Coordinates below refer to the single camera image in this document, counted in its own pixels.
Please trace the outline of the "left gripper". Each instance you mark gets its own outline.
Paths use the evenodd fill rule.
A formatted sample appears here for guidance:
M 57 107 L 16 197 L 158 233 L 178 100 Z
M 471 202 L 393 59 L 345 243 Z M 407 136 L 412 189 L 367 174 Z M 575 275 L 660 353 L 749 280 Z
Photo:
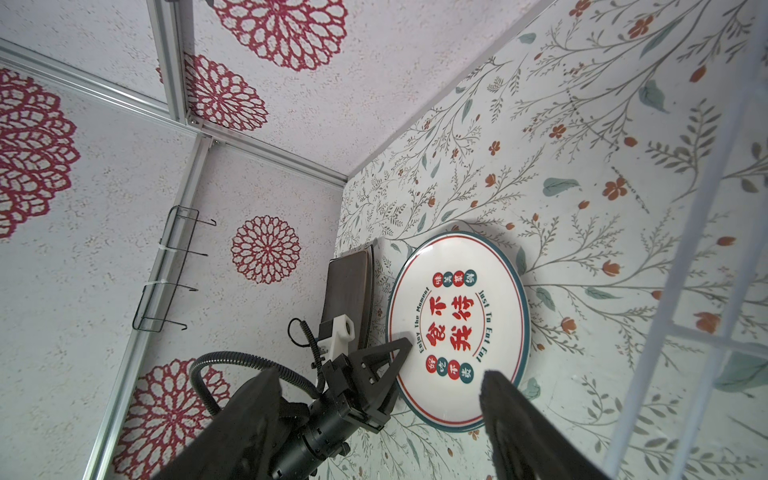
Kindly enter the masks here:
M 327 389 L 310 406 L 308 422 L 290 434 L 273 457 L 281 387 L 277 370 L 265 370 L 246 382 L 204 431 L 154 477 L 307 479 L 316 475 L 326 460 L 350 452 L 348 440 L 357 430 L 383 430 L 412 347 L 403 337 L 327 362 L 322 367 Z

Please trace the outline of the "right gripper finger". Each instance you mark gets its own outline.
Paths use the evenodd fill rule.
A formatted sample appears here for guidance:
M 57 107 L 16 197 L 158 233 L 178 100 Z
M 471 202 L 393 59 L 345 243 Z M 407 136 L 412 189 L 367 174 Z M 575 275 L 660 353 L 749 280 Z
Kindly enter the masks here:
M 479 395 L 499 479 L 604 479 L 501 372 L 484 373 Z

